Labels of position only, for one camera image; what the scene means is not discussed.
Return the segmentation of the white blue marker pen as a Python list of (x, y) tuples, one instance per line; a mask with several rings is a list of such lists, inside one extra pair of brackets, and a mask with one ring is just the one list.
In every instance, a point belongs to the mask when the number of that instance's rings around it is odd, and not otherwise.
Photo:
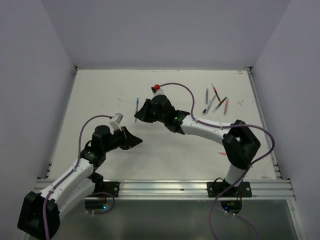
[(215, 98), (216, 98), (216, 95), (214, 95), (213, 98), (208, 102), (206, 108), (202, 111), (202, 115), (206, 115), (209, 112)]

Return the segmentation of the purple highlighter pen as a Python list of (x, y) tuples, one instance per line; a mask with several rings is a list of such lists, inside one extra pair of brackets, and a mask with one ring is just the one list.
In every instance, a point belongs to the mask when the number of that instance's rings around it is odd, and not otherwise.
[(207, 87), (205, 90), (205, 104), (209, 103), (209, 88)]

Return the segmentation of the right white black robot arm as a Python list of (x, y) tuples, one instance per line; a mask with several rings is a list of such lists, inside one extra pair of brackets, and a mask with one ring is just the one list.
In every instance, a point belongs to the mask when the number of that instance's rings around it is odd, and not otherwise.
[(231, 197), (241, 190), (245, 172), (261, 147), (254, 133), (247, 126), (241, 126), (243, 121), (230, 123), (227, 128), (214, 128), (211, 127), (213, 123), (201, 123), (199, 118), (192, 118), (190, 112), (175, 109), (165, 95), (146, 99), (134, 117), (145, 123), (160, 122), (173, 133), (198, 136), (221, 144), (230, 162), (222, 189)]

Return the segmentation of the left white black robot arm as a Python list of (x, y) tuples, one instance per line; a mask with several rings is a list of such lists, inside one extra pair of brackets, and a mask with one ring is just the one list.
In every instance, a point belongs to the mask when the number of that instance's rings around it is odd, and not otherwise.
[(18, 229), (38, 240), (50, 240), (79, 202), (103, 193), (104, 178), (96, 170), (106, 160), (106, 154), (118, 148), (130, 150), (142, 142), (125, 126), (114, 131), (106, 125), (97, 126), (80, 158), (65, 173), (41, 191), (31, 191), (24, 197)]

